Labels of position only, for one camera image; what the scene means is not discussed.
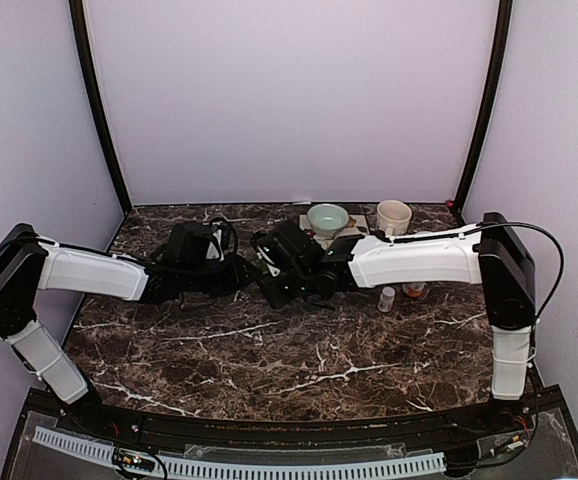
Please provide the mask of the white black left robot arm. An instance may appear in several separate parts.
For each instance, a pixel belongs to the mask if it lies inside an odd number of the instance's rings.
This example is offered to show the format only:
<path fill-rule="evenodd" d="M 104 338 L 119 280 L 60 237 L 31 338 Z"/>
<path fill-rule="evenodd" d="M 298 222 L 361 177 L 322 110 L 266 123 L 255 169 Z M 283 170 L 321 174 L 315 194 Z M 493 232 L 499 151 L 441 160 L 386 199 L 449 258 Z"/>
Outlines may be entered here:
<path fill-rule="evenodd" d="M 40 322 L 41 290 L 64 290 L 159 305 L 188 292 L 221 298 L 252 284 L 260 271 L 243 258 L 233 226 L 224 218 L 175 225 L 148 257 L 100 252 L 39 235 L 16 225 L 0 243 L 0 339 L 66 405 L 89 436 L 110 427 L 109 412 L 81 370 Z"/>

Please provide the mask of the orange grey-capped pill bottle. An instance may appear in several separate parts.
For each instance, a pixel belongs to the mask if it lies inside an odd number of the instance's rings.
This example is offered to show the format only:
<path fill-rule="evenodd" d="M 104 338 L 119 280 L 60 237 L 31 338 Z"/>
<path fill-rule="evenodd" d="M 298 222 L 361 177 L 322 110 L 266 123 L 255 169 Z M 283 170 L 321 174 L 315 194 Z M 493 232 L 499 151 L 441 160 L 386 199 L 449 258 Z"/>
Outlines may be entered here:
<path fill-rule="evenodd" d="M 403 293 L 410 298 L 421 298 L 425 293 L 425 282 L 409 282 L 402 284 Z"/>

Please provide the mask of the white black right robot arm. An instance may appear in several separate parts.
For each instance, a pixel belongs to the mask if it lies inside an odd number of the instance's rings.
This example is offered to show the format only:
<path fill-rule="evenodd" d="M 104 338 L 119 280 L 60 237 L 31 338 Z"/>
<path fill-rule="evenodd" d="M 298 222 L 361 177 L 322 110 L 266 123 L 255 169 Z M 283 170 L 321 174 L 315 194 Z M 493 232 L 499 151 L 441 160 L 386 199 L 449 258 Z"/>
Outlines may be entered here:
<path fill-rule="evenodd" d="M 258 281 L 279 309 L 297 298 L 330 299 L 338 292 L 391 284 L 454 282 L 483 289 L 493 333 L 494 400 L 479 413 L 490 434 L 518 416 L 537 322 L 535 263 L 512 226 L 497 212 L 477 224 L 389 237 L 343 236 L 323 248 L 296 223 L 285 221 L 256 234 L 251 245 L 269 271 Z"/>

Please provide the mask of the green pill organizer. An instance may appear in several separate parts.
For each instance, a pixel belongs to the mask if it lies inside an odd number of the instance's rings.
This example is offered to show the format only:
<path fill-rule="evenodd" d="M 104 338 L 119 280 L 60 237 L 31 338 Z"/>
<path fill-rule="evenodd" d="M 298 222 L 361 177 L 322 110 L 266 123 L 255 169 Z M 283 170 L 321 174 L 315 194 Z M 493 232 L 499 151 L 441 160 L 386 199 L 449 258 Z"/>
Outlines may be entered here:
<path fill-rule="evenodd" d="M 258 257 L 255 257 L 251 260 L 251 263 L 256 266 L 257 268 L 259 268 L 260 270 L 264 270 L 265 269 L 265 263 L 263 260 L 261 260 Z"/>

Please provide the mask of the small white pill bottle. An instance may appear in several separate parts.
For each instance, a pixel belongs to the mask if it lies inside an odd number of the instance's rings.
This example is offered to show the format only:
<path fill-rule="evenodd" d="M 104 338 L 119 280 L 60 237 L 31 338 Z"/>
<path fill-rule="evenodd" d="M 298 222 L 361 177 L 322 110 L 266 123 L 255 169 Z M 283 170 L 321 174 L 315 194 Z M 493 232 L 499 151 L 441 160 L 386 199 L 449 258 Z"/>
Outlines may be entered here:
<path fill-rule="evenodd" d="M 388 313 L 392 310 L 395 301 L 396 291 L 393 287 L 384 287 L 381 290 L 377 308 L 382 313 Z"/>

